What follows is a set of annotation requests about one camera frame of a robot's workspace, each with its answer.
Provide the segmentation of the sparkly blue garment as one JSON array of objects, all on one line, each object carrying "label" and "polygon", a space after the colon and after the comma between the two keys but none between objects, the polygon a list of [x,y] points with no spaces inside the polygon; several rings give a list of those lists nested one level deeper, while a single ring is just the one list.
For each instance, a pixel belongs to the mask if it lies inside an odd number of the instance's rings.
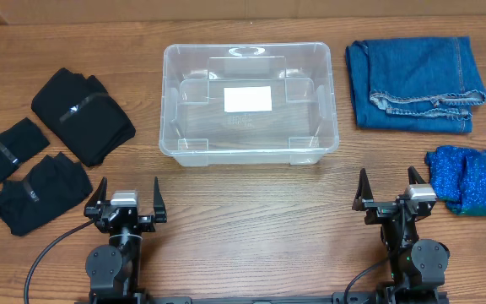
[{"label": "sparkly blue garment", "polygon": [[453,214],[486,216],[486,150],[440,146],[425,164],[429,183]]}]

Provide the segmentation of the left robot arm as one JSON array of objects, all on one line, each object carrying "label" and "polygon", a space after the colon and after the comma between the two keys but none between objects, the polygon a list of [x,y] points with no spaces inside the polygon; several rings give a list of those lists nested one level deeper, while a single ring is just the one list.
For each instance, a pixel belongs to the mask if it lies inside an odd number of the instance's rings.
[{"label": "left robot arm", "polygon": [[93,249],[86,259],[91,303],[151,303],[149,293],[139,286],[143,233],[155,231],[167,221],[165,203],[154,182],[154,212],[138,213],[136,190],[116,191],[106,197],[107,179],[84,206],[84,215],[102,233],[110,235],[106,245]]}]

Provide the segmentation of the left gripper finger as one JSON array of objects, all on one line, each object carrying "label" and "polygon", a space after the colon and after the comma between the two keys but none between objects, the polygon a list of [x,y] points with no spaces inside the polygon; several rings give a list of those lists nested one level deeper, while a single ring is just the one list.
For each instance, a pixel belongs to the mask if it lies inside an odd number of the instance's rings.
[{"label": "left gripper finger", "polygon": [[155,177],[154,179],[154,217],[155,218],[166,217],[166,207],[159,190],[158,177]]},{"label": "left gripper finger", "polygon": [[98,202],[105,200],[107,188],[107,178],[104,176],[95,192],[90,197],[89,201],[86,203],[87,208],[95,208]]}]

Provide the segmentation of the large black garment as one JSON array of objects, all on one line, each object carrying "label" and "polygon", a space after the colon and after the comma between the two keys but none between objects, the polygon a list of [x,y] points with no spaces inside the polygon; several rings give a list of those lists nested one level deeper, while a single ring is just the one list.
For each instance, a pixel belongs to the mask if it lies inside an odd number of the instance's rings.
[{"label": "large black garment", "polygon": [[136,134],[131,120],[105,86],[66,68],[59,69],[36,94],[32,111],[87,167]]}]

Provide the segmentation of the clear plastic storage bin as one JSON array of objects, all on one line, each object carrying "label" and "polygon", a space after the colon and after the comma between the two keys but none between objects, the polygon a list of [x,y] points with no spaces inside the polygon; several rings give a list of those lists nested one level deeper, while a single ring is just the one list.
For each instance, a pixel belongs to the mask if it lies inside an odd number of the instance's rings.
[{"label": "clear plastic storage bin", "polygon": [[[273,109],[224,111],[224,89],[270,86]],[[323,42],[165,49],[159,149],[181,166],[312,165],[339,146]]]}]

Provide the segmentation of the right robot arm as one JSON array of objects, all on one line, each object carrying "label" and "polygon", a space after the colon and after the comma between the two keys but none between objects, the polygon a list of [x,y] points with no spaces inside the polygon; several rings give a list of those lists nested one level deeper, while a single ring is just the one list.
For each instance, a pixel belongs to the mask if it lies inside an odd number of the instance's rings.
[{"label": "right robot arm", "polygon": [[367,225],[381,227],[381,240],[386,246],[386,257],[356,275],[348,283],[343,301],[349,302],[354,284],[384,263],[391,268],[391,281],[380,283],[367,296],[367,303],[447,303],[445,292],[439,287],[445,283],[445,271],[451,256],[441,242],[421,239],[418,221],[431,215],[437,196],[414,167],[408,168],[409,184],[405,191],[389,202],[374,200],[365,169],[359,173],[357,192],[352,209],[364,211]]}]

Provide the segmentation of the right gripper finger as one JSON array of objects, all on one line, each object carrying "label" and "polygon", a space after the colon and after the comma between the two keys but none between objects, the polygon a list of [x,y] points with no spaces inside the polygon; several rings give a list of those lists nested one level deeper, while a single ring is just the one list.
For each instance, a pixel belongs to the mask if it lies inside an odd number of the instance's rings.
[{"label": "right gripper finger", "polygon": [[373,194],[370,187],[370,182],[366,174],[365,168],[362,168],[359,173],[359,183],[355,194],[355,204],[366,204],[373,201]]},{"label": "right gripper finger", "polygon": [[410,185],[426,183],[414,166],[408,168],[408,180]]}]

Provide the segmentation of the blue denim jeans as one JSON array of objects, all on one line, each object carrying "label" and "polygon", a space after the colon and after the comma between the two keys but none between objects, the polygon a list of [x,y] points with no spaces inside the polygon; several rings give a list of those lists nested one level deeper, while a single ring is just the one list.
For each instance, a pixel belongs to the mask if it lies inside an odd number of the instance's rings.
[{"label": "blue denim jeans", "polygon": [[359,128],[470,133],[486,102],[467,36],[354,41],[345,61]]}]

